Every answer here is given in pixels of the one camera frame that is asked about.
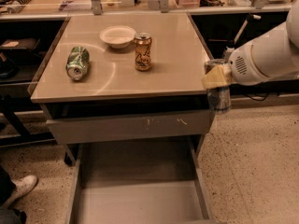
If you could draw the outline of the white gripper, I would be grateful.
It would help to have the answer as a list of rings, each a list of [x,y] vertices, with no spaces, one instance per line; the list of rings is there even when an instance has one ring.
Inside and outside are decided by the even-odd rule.
[[[252,86],[265,81],[265,75],[257,68],[252,56],[253,42],[235,49],[228,64],[216,64],[209,68],[202,78],[206,90],[229,86],[232,77],[238,84]]]

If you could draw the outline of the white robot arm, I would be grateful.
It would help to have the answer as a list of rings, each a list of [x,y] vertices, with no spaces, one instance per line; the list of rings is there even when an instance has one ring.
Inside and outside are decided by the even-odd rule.
[[[224,64],[214,66],[202,78],[206,90],[237,83],[252,86],[299,71],[299,1],[287,19],[241,47]]]

